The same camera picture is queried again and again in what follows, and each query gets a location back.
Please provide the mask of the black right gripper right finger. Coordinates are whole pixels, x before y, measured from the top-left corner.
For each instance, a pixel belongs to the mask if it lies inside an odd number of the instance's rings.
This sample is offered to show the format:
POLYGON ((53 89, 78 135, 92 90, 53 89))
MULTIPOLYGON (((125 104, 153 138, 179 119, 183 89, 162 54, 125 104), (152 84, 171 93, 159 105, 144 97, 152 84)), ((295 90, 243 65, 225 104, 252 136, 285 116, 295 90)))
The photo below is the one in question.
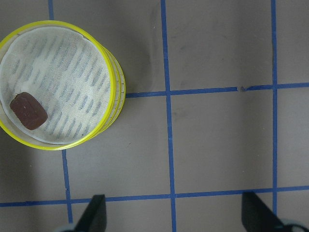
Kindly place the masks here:
POLYGON ((242 194, 241 222, 247 232, 289 231, 254 192, 242 194))

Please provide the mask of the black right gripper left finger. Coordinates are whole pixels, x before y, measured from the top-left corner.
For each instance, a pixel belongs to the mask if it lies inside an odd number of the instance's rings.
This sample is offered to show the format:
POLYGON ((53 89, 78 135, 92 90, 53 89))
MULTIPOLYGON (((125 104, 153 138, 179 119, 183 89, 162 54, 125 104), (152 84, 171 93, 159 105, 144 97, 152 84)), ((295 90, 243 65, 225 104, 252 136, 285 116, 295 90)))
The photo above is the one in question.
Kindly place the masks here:
POLYGON ((106 230, 105 195, 94 195, 74 227, 75 232, 104 232, 106 230))

